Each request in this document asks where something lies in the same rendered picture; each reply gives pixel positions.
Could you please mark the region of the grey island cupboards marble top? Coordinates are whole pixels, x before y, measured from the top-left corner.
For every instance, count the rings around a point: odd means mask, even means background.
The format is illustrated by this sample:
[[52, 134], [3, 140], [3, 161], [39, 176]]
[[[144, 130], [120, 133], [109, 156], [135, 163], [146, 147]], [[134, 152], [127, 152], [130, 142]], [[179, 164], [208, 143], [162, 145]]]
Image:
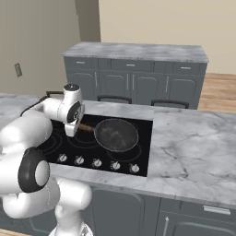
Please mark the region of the grey island cupboards marble top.
[[86, 100], [99, 95], [128, 97], [138, 105], [178, 100], [188, 102], [192, 110], [198, 108], [208, 64], [199, 45], [83, 41], [63, 57], [67, 81], [78, 84]]

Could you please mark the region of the black stool backrest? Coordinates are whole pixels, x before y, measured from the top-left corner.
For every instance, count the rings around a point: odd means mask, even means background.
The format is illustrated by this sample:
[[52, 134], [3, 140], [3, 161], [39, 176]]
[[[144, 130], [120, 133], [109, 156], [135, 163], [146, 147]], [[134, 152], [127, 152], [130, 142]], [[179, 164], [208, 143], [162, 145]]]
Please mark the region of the black stool backrest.
[[128, 97], [122, 97], [122, 96], [114, 96], [114, 95], [99, 95], [97, 97], [98, 101], [101, 101], [103, 99], [113, 99], [113, 100], [125, 100], [128, 102], [128, 104], [132, 104], [132, 99]]
[[182, 105], [185, 109], [189, 109], [189, 103], [184, 101], [178, 101], [178, 100], [152, 100], [151, 106], [154, 106], [156, 103], [170, 103], [170, 104], [176, 104], [176, 105]]

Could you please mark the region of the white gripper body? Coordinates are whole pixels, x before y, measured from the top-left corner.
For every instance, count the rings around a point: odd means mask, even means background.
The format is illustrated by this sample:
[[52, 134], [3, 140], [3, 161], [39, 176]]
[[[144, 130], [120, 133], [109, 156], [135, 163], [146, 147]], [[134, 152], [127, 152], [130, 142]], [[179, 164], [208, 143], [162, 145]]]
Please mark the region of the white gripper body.
[[75, 120], [70, 124], [65, 124], [65, 134], [67, 136], [73, 137], [76, 134], [78, 127], [79, 127], [79, 120]]

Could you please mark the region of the grey cupboard door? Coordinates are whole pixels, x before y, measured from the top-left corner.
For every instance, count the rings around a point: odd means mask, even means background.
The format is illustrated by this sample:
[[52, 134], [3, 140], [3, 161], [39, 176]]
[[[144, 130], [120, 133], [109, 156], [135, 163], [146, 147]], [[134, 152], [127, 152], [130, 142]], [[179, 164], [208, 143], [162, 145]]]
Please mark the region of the grey cupboard door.
[[0, 203], [0, 229], [31, 236], [48, 236], [55, 227], [56, 218], [53, 210], [32, 218], [10, 218]]
[[[162, 236], [164, 224], [165, 219], [158, 219], [156, 236]], [[236, 225], [229, 223], [205, 225], [171, 217], [166, 236], [236, 236]]]
[[155, 236], [160, 198], [92, 188], [95, 236]]

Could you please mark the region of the grey drawer front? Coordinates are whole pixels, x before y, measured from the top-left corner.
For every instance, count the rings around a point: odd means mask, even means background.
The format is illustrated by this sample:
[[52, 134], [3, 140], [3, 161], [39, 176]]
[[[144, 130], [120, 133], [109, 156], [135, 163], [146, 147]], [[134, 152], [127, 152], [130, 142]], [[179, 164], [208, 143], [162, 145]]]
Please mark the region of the grey drawer front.
[[229, 223], [236, 225], [236, 209], [230, 209], [229, 207], [216, 206], [221, 208], [227, 208], [230, 210], [231, 215], [222, 215], [203, 210], [203, 205], [212, 206], [210, 204], [198, 204], [192, 202], [186, 202], [182, 200], [166, 199], [162, 198], [159, 203], [159, 220], [164, 220], [166, 217], [176, 217], [178, 220], [188, 220], [194, 223], [203, 223], [210, 225], [212, 223], [223, 224]]

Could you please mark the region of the black glass hob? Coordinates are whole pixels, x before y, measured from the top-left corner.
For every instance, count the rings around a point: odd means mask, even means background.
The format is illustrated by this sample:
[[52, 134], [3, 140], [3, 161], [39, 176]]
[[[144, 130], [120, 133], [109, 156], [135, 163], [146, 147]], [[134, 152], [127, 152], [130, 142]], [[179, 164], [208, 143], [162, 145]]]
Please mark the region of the black glass hob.
[[[138, 132], [138, 142], [131, 150], [111, 152], [98, 144], [92, 132], [81, 129], [77, 130], [74, 137], [69, 137], [65, 134], [64, 125], [56, 121], [53, 121], [53, 132], [50, 138], [39, 146], [39, 150], [51, 163], [146, 177], [153, 122], [121, 117], [119, 119], [132, 124]], [[66, 154], [65, 162], [58, 161], [60, 154]], [[84, 163], [76, 165], [76, 156], [82, 156]], [[101, 160], [102, 164], [99, 168], [92, 165], [94, 159]], [[121, 164], [117, 171], [111, 168], [115, 161]], [[137, 164], [139, 172], [130, 172], [131, 164]]]

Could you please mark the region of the grey wall socket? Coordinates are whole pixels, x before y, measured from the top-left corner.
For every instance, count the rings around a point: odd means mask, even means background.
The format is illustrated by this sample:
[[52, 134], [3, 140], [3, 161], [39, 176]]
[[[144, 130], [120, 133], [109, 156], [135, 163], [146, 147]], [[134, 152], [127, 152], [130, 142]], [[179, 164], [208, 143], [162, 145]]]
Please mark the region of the grey wall socket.
[[20, 67], [20, 63], [16, 63], [14, 65], [14, 67], [15, 67], [15, 70], [16, 70], [17, 77], [21, 77], [22, 76], [22, 70], [21, 70], [21, 67]]

